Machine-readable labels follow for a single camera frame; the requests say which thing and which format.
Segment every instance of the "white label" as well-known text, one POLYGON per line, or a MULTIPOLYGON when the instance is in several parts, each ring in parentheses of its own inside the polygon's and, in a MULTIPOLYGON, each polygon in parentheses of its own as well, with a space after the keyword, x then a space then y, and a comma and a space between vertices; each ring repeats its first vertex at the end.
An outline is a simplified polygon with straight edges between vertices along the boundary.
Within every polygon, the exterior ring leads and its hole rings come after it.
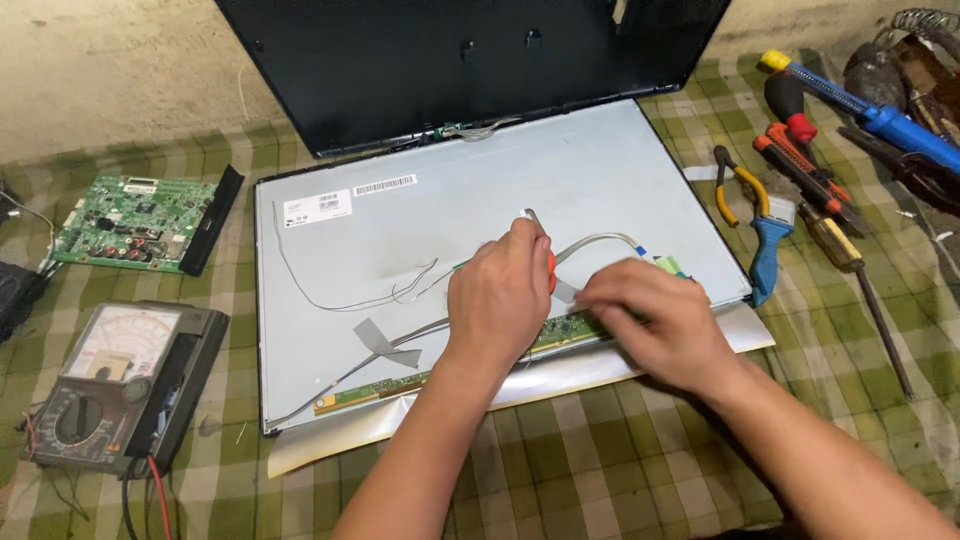
POLYGON ((385 180, 383 182, 377 182, 375 184, 358 185, 353 189, 353 196, 360 197, 361 195, 370 195, 371 193, 376 193, 377 191, 386 191, 387 189, 393 189, 395 187, 404 187, 405 185, 413 185, 416 183, 417 183, 417 175, 415 174, 412 174, 410 176, 401 176, 400 178, 385 180))
POLYGON ((352 213, 350 190, 341 189, 283 203, 283 226, 296 227, 352 213))
POLYGON ((152 185, 127 184, 123 186, 123 190, 127 193, 140 193, 143 195, 153 195, 156 193, 156 187, 153 187, 152 185))

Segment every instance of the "hand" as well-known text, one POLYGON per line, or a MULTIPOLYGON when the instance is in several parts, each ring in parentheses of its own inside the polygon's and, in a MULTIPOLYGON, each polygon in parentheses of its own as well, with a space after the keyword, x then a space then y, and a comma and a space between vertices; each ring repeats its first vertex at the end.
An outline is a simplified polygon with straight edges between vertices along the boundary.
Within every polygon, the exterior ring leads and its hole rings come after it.
POLYGON ((438 364, 462 364, 453 367, 499 388, 550 311, 549 251, 550 237, 526 218, 480 247, 450 279, 450 339, 438 364))
POLYGON ((662 382, 703 397, 741 373, 707 293, 693 280, 628 258, 594 274, 576 300, 589 305, 639 367, 662 382), (631 311, 650 322, 639 324, 631 311))

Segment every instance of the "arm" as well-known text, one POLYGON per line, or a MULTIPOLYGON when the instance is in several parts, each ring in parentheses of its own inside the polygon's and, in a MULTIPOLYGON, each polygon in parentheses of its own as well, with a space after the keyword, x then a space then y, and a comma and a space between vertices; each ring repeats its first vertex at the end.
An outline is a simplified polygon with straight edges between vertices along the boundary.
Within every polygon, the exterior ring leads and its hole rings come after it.
POLYGON ((542 229, 517 219, 453 275, 446 350, 333 538, 440 537, 477 426, 550 310, 549 249, 542 229))
POLYGON ((880 459, 735 355, 698 283, 630 259, 594 275, 578 300, 640 368, 724 419, 813 538, 960 538, 880 459))

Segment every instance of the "concrete wall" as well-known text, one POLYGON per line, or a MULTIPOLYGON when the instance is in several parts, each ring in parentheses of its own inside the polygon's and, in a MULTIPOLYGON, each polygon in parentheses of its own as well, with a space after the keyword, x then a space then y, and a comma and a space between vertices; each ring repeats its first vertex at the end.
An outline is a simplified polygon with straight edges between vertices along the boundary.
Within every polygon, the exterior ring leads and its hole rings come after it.
MULTIPOLYGON (((734 0, 707 55, 849 53, 914 1, 734 0)), ((7 0, 0 36, 0 162, 283 115, 213 0, 7 0)))

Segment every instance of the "green plaid cloth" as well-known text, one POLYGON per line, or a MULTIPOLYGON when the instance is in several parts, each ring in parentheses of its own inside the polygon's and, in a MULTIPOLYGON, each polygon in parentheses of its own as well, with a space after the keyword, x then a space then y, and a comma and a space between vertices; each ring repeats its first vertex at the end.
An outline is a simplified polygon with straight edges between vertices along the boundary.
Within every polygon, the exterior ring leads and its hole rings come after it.
MULTIPOLYGON (((762 104, 756 60, 703 61, 684 91, 641 101, 683 166, 710 164, 713 145, 722 143, 748 168, 762 169, 751 142, 773 116, 762 104)), ((781 244, 776 294, 759 310, 778 345, 748 356, 952 519, 960 497, 960 315, 950 289, 956 278, 944 272, 955 264, 930 241, 930 231, 896 213, 918 211, 917 205, 898 185, 882 184, 872 162, 833 132, 841 119, 818 102, 808 105, 822 133, 816 139, 821 163, 836 171, 876 230, 855 243, 918 397, 908 403, 901 395, 855 279, 834 270, 802 226, 781 244)), ((31 404, 46 398, 94 307, 139 299, 213 307, 232 316, 166 480, 176 535, 330 533, 385 443, 270 480, 265 464, 273 440, 260 436, 257 423, 251 186, 314 162, 290 125, 275 122, 0 167, 15 192, 55 222, 98 174, 216 181, 232 163, 247 175, 247 188, 200 278, 65 266, 23 328, 0 347, 0 485, 15 476, 0 493, 0 536, 126 537, 115 478, 79 476, 76 496, 87 521, 55 490, 69 499, 66 475, 75 473, 18 463, 25 438, 13 428, 31 404)), ((712 186, 695 188, 733 251, 749 264, 754 231, 722 226, 712 186)), ((729 197, 746 220, 749 205, 736 193, 729 197)), ((4 224, 0 234, 5 261, 35 265, 45 255, 47 231, 33 217, 4 224)), ((136 481, 131 495, 141 537, 145 510, 158 537, 152 486, 136 481)), ((628 380, 488 414, 457 482, 444 538, 686 538, 780 519, 764 484, 690 404, 628 380)))

